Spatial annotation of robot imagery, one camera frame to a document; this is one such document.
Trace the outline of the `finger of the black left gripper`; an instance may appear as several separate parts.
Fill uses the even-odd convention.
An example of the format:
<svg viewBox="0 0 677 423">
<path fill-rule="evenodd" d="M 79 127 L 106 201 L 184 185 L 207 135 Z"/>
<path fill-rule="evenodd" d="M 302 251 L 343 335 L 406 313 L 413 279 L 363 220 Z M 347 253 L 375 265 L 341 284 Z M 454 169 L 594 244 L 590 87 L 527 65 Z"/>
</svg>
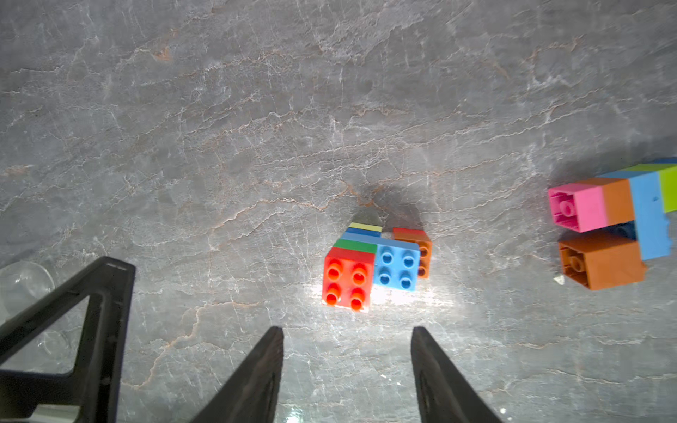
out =
<svg viewBox="0 0 677 423">
<path fill-rule="evenodd" d="M 100 257 L 1 327 L 8 361 L 82 301 L 87 301 L 73 368 L 61 374 L 1 373 L 1 418 L 30 418 L 40 405 L 79 407 L 77 422 L 114 422 L 136 268 Z"/>
</svg>

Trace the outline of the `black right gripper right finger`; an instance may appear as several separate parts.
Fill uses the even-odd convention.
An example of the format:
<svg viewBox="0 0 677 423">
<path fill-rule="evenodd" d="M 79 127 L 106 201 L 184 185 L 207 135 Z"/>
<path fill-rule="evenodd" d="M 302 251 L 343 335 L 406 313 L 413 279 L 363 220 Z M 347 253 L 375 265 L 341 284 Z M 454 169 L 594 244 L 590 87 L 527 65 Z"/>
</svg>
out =
<svg viewBox="0 0 677 423">
<path fill-rule="evenodd" d="M 413 329 L 411 356 L 423 422 L 500 421 L 422 326 Z"/>
</svg>

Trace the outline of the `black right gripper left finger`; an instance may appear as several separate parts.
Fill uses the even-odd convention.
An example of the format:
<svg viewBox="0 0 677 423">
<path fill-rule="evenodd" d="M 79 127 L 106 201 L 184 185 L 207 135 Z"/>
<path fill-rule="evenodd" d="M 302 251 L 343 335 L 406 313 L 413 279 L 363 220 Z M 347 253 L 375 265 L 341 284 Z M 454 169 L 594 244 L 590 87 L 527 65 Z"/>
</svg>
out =
<svg viewBox="0 0 677 423">
<path fill-rule="evenodd" d="M 269 328 L 194 422 L 272 422 L 284 360 L 284 334 Z"/>
</svg>

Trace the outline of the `light blue long lego brick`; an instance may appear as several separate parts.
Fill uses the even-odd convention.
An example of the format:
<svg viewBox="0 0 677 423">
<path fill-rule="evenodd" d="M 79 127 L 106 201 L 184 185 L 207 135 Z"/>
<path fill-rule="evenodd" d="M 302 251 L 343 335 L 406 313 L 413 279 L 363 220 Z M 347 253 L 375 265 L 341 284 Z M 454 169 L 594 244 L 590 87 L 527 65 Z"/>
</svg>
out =
<svg viewBox="0 0 677 423">
<path fill-rule="evenodd" d="M 345 233 L 341 239 L 377 246 L 375 285 L 414 292 L 421 261 L 418 244 L 353 233 Z"/>
</svg>

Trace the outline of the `brown-orange lego brick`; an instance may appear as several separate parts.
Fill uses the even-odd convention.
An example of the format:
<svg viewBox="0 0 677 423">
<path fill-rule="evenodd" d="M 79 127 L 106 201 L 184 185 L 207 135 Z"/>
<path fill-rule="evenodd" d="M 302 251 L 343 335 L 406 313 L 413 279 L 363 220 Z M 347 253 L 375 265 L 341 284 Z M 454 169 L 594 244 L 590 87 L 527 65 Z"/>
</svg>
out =
<svg viewBox="0 0 677 423">
<path fill-rule="evenodd" d="M 417 243 L 421 253 L 420 264 L 418 266 L 418 277 L 427 280 L 429 278 L 430 272 L 430 261 L 433 252 L 433 243 L 429 238 L 428 240 L 416 240 L 416 239 L 405 239 L 396 241 L 407 241 L 408 243 Z"/>
</svg>

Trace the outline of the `red lego brick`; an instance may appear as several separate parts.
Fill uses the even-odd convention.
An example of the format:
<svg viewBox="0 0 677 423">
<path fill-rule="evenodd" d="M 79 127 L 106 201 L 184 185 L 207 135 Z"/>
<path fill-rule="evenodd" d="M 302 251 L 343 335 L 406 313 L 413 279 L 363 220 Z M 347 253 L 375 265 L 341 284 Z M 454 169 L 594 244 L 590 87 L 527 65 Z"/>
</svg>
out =
<svg viewBox="0 0 677 423">
<path fill-rule="evenodd" d="M 428 235 L 423 230 L 420 229 L 393 227 L 392 233 L 393 238 L 397 240 L 416 239 L 429 241 Z"/>
<path fill-rule="evenodd" d="M 368 313 L 375 259 L 374 253 L 331 248 L 324 259 L 322 303 Z"/>
</svg>

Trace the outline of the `red lego brick front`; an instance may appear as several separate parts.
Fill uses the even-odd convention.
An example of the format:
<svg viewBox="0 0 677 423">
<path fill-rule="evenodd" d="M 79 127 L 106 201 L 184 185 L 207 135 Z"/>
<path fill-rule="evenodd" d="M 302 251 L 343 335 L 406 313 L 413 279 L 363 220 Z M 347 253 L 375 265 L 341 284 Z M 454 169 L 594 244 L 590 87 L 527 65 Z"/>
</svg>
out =
<svg viewBox="0 0 677 423">
<path fill-rule="evenodd" d="M 429 241 L 428 235 L 423 230 L 420 229 L 393 227 L 392 233 L 393 238 L 397 240 L 416 239 Z"/>
</svg>

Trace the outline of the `pink small lego brick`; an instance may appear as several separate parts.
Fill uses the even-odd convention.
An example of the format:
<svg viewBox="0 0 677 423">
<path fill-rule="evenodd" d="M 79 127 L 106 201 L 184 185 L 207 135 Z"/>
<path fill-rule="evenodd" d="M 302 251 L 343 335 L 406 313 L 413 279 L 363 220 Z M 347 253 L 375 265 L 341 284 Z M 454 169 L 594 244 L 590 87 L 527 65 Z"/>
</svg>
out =
<svg viewBox="0 0 677 423">
<path fill-rule="evenodd" d="M 608 215 L 601 186 L 570 183 L 548 190 L 555 225 L 584 233 L 607 227 Z"/>
</svg>

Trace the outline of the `orange small lego brick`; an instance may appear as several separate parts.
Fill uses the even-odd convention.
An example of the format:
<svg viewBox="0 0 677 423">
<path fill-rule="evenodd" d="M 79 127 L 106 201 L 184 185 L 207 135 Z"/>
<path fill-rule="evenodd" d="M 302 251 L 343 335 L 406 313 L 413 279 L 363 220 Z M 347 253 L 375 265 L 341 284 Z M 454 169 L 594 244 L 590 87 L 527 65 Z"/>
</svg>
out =
<svg viewBox="0 0 677 423">
<path fill-rule="evenodd" d="M 602 188 L 608 227 L 625 224 L 635 219 L 629 180 L 594 177 L 583 180 L 581 183 Z"/>
</svg>

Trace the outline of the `lime green small lego brick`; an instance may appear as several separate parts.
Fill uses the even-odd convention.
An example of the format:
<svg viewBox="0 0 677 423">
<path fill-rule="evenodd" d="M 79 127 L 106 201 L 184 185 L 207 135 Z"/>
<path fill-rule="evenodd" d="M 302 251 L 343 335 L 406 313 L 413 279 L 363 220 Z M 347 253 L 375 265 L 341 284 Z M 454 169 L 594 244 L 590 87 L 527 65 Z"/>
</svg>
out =
<svg viewBox="0 0 677 423">
<path fill-rule="evenodd" d="M 676 211 L 676 160 L 638 164 L 627 167 L 626 171 L 656 172 L 659 175 L 664 212 Z"/>
</svg>

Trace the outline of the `dark blue small lego brick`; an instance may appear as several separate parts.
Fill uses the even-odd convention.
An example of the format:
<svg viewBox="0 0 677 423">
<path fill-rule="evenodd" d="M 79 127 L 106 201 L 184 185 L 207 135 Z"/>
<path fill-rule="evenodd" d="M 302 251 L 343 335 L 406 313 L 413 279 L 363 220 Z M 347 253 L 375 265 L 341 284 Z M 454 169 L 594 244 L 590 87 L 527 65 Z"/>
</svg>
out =
<svg viewBox="0 0 677 423">
<path fill-rule="evenodd" d="M 660 159 L 654 160 L 652 163 L 653 164 L 676 164 L 677 158 L 676 157 L 660 158 Z"/>
</svg>

